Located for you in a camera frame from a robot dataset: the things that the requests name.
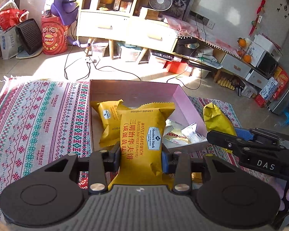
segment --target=red cylindrical container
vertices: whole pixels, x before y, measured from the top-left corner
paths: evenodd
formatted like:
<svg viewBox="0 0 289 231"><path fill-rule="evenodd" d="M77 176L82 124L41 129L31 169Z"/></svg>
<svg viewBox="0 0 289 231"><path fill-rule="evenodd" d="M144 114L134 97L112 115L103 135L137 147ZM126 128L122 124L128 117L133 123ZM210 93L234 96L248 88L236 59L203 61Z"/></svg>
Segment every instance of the red cylindrical container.
<svg viewBox="0 0 289 231"><path fill-rule="evenodd" d="M67 31L69 26L62 24L60 17L42 17L43 52L57 55L67 50Z"/></svg>

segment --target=red box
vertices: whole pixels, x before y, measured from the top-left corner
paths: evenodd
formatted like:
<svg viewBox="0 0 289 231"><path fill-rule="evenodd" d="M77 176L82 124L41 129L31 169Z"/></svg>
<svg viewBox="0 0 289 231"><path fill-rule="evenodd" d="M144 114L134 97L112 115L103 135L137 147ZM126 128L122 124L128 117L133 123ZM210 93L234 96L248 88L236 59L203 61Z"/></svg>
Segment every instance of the red box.
<svg viewBox="0 0 289 231"><path fill-rule="evenodd" d="M169 73L182 74L190 76L193 68L189 67L186 62L167 61L166 69Z"/></svg>
<svg viewBox="0 0 289 231"><path fill-rule="evenodd" d="M272 100L275 100L278 98L279 94L286 88L286 84L289 81L289 76L281 67L277 67L273 77L280 84L279 88L272 97Z"/></svg>
<svg viewBox="0 0 289 231"><path fill-rule="evenodd" d="M260 94L258 94L258 95L255 97L255 101L256 101L256 103L258 104L258 106L259 106L260 108L263 108L264 105L267 103L266 100L264 100Z"/></svg>

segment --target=yellow snack package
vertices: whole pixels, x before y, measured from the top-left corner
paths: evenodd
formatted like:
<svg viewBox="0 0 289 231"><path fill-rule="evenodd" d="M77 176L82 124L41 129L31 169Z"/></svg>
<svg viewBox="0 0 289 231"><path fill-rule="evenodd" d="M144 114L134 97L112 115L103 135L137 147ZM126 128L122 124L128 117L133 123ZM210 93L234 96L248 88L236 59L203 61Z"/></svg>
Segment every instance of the yellow snack package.
<svg viewBox="0 0 289 231"><path fill-rule="evenodd" d="M90 102L91 107L95 109L102 119L104 127L104 132L99 140L101 148L115 145L120 140L120 120L116 110L120 102L123 102L123 100Z"/></svg>
<svg viewBox="0 0 289 231"><path fill-rule="evenodd" d="M130 109L120 103L121 161L118 175L109 184L168 185L173 179L162 171L162 136L173 102L149 103Z"/></svg>
<svg viewBox="0 0 289 231"><path fill-rule="evenodd" d="M209 103L203 108L203 119L207 127L207 131L216 130L225 134L237 136L232 122L227 116L213 103ZM223 148L228 153L232 154L232 151Z"/></svg>

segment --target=open box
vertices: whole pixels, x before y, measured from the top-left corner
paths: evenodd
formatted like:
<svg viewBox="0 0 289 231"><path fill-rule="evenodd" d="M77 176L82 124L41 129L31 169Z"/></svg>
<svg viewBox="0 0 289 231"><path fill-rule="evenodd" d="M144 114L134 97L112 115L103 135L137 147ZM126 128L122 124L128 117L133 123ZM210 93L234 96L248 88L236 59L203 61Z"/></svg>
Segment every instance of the open box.
<svg viewBox="0 0 289 231"><path fill-rule="evenodd" d="M185 92L177 84L159 82L141 82L124 80L90 80L90 101L117 101L122 99L128 107L139 107L151 102L174 102L175 111L169 117L170 120L179 122L184 126L197 123L197 132L207 136L207 128L193 104ZM101 119L97 112L89 105L89 124L92 151L101 150L99 140L103 133ZM208 142L187 144L177 146L175 143L167 142L165 146L171 151L184 151L188 153L203 150Z"/></svg>

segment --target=red snack box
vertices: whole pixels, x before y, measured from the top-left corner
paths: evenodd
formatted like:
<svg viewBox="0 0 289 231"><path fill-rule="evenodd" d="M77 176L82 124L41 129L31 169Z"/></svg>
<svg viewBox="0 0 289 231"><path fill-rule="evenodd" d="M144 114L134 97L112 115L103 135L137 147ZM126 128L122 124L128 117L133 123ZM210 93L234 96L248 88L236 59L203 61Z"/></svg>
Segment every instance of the red snack box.
<svg viewBox="0 0 289 231"><path fill-rule="evenodd" d="M289 76L281 67L277 67L273 77L280 84L279 88L272 97L272 100L275 100L278 98L279 94L286 88L286 84L289 81Z"/></svg>
<svg viewBox="0 0 289 231"><path fill-rule="evenodd" d="M266 101L262 98L262 96L260 94L258 94L256 97L255 97L255 101L256 103L258 104L258 106L260 108L263 108L264 105L266 104Z"/></svg>

